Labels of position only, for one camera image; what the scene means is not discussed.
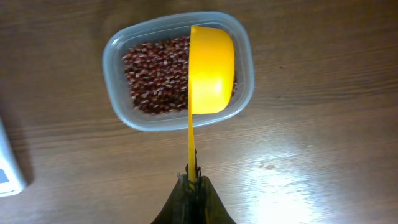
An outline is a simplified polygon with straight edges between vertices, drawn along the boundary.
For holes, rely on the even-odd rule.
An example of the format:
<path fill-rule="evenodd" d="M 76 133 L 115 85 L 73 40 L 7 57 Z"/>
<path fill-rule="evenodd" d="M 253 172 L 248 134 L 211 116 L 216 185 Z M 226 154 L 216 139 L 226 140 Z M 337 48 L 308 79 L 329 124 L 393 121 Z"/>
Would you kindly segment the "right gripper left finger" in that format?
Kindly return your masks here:
<path fill-rule="evenodd" d="M 179 174 L 167 201 L 152 224 L 192 223 L 192 196 L 187 174 Z"/>

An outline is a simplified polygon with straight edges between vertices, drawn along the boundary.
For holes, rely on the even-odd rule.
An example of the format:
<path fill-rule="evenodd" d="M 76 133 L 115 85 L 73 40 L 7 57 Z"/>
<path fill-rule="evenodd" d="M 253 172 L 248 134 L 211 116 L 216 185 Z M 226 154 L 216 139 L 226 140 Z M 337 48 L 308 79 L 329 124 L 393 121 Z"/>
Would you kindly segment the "yellow plastic measuring scoop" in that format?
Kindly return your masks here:
<path fill-rule="evenodd" d="M 193 115 L 223 111 L 234 83 L 234 45 L 225 31 L 192 26 L 188 59 L 188 179 L 197 179 Z"/>

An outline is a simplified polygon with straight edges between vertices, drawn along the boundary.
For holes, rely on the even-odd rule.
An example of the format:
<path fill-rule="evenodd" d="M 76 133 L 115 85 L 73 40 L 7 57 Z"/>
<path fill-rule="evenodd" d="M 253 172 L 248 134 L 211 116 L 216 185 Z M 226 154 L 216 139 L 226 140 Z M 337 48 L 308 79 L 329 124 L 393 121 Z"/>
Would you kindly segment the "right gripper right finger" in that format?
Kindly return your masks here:
<path fill-rule="evenodd" d="M 236 224 L 207 176 L 200 177 L 195 189 L 194 223 Z"/>

